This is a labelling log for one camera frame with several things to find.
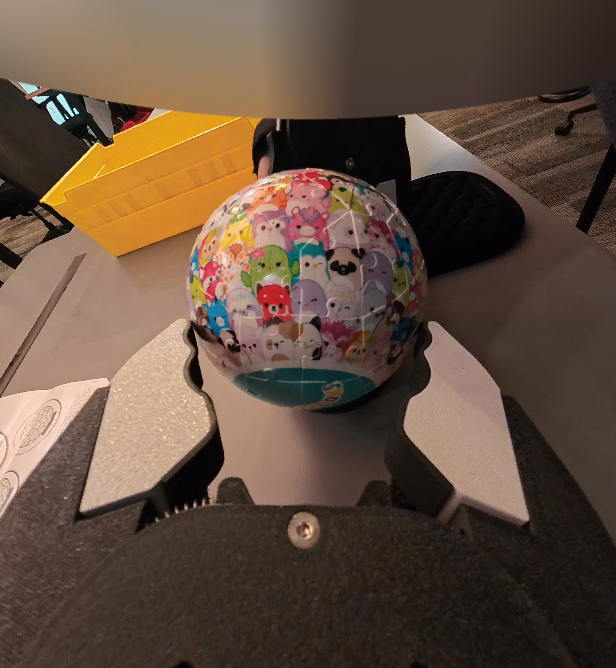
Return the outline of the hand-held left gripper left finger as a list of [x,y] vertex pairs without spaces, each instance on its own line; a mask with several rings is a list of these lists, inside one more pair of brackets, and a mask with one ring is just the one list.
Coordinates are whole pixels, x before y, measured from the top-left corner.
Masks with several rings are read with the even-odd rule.
[[198,505],[223,464],[195,338],[179,319],[114,375],[80,501],[83,517],[148,500],[168,516]]

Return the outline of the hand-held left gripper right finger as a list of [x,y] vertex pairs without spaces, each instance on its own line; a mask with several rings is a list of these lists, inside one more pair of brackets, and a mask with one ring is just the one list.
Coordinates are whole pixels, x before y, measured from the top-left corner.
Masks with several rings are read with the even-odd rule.
[[502,395],[442,326],[421,326],[409,398],[385,464],[411,504],[447,523],[466,505],[516,526],[529,521]]

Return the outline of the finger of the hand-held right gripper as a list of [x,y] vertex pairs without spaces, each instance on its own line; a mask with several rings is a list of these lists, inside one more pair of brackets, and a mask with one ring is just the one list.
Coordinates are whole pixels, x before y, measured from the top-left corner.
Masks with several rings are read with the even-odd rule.
[[391,212],[409,213],[409,180],[387,180],[374,186]]

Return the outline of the colourful cartoon puzzle ball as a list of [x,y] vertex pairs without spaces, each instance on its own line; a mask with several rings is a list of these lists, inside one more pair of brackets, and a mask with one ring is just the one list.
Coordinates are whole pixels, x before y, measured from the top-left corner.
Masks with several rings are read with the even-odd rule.
[[427,270],[397,205],[338,172],[271,174],[204,224],[187,275],[200,352],[238,389],[325,411],[386,382],[411,350]]

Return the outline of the black quilted wrist rest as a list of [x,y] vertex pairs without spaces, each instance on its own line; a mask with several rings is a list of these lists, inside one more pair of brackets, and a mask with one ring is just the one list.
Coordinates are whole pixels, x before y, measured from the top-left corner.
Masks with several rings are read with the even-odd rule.
[[468,171],[413,180],[406,217],[429,278],[510,250],[519,242],[526,220],[512,196],[486,177]]

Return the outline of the white instruction leaflet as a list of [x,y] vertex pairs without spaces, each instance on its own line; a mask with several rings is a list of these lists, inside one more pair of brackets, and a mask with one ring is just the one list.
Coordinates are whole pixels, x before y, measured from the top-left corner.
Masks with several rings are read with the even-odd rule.
[[0,398],[0,517],[33,469],[106,378]]

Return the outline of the yellow plastic bin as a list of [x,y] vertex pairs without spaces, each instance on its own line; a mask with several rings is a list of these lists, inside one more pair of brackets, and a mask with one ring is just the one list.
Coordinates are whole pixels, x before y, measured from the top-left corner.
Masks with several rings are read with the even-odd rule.
[[255,181],[258,122],[168,111],[90,148],[41,203],[115,256],[173,237]]

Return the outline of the black chair caster base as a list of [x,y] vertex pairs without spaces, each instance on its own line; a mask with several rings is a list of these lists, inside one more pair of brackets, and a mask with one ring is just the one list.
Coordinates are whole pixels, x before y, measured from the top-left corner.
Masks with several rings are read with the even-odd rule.
[[[590,87],[584,86],[579,88],[567,89],[551,94],[538,95],[537,100],[544,104],[567,104],[583,99],[591,94]],[[569,111],[563,121],[554,129],[554,134],[557,136],[567,136],[574,127],[575,119],[585,113],[594,112],[597,110],[596,102],[590,102],[587,105],[576,107]]]

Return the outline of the black furniture leg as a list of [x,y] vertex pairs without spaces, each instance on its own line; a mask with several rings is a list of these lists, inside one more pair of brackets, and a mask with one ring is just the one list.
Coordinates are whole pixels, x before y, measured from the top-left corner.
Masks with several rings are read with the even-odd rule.
[[610,144],[576,223],[576,228],[584,234],[590,231],[615,176],[616,149]]

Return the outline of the black chair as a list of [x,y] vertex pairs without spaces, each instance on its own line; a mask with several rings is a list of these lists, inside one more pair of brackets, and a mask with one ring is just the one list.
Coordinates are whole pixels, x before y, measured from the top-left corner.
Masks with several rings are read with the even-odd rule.
[[[73,228],[47,199],[87,151],[69,129],[69,121],[57,125],[22,88],[0,78],[0,221],[33,216],[47,228],[43,241]],[[0,262],[16,269],[22,258],[0,242]]]

